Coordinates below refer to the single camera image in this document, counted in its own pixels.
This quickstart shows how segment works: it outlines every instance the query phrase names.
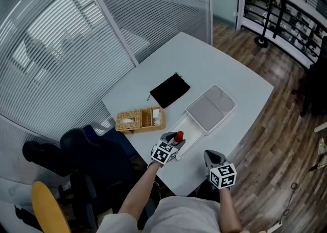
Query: black pole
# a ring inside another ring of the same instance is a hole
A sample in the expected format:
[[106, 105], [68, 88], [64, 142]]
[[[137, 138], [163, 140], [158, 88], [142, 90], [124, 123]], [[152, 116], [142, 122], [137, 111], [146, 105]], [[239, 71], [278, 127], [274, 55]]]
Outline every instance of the black pole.
[[286, 10], [286, 3], [285, 3], [285, 1], [282, 1], [281, 12], [279, 13], [279, 17], [278, 17], [278, 21], [277, 21], [277, 26], [276, 26], [276, 29], [274, 31], [274, 35], [272, 36], [273, 38], [276, 38], [277, 32], [279, 32], [279, 29], [281, 27], [281, 22], [282, 22], [283, 14], [284, 14], [285, 10]]
[[268, 27], [269, 17], [270, 17], [270, 14], [271, 14], [272, 3], [273, 3], [273, 0], [269, 0], [266, 23], [265, 23], [262, 35], [259, 36], [259, 37], [254, 38], [255, 44], [257, 44], [259, 47], [262, 47], [262, 48], [266, 48], [268, 46], [268, 41], [265, 38], [265, 34], [266, 34], [267, 27]]

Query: black pouch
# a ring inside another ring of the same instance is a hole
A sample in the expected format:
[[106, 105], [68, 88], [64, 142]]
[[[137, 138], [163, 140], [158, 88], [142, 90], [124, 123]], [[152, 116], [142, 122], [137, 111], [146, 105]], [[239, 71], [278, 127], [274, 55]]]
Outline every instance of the black pouch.
[[177, 74], [165, 80], [162, 84], [150, 91], [152, 97], [161, 108], [167, 108], [174, 101], [183, 96], [190, 86]]

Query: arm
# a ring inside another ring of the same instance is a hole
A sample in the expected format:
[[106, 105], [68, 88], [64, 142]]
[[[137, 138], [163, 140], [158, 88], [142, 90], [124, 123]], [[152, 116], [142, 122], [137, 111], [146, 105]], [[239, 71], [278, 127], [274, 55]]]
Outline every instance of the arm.
[[219, 190], [220, 194], [220, 228], [222, 233], [239, 233], [242, 231], [229, 189]]
[[155, 162], [128, 193], [118, 213], [128, 213], [136, 220], [139, 219], [145, 205], [148, 203], [155, 176], [161, 164]]

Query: white table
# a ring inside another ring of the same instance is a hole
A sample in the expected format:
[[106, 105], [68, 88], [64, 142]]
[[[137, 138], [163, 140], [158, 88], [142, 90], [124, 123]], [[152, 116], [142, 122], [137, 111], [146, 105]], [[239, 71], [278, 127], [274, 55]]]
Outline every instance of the white table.
[[122, 111], [157, 106], [149, 91], [175, 72], [190, 90], [164, 109], [166, 129], [126, 135], [140, 156], [151, 162], [150, 152], [160, 136], [184, 114], [185, 108], [213, 84], [221, 86], [236, 102], [236, 109], [209, 136], [201, 140], [180, 161], [159, 170], [159, 178], [178, 196], [186, 196], [207, 175], [203, 152], [213, 149], [228, 156], [249, 130], [267, 102], [273, 86], [220, 50], [185, 33], [160, 47], [125, 75], [102, 99], [113, 118]]

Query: wicker basket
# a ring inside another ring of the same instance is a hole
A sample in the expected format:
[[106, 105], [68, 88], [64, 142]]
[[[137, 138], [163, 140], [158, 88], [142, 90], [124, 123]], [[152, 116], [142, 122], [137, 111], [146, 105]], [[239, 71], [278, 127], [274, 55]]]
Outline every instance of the wicker basket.
[[[152, 112], [154, 109], [160, 109], [161, 125], [154, 125]], [[132, 119], [134, 122], [122, 123], [123, 119]], [[133, 111], [120, 112], [117, 114], [116, 131], [125, 134], [136, 132], [155, 131], [166, 128], [165, 113], [160, 107], [145, 108]]]

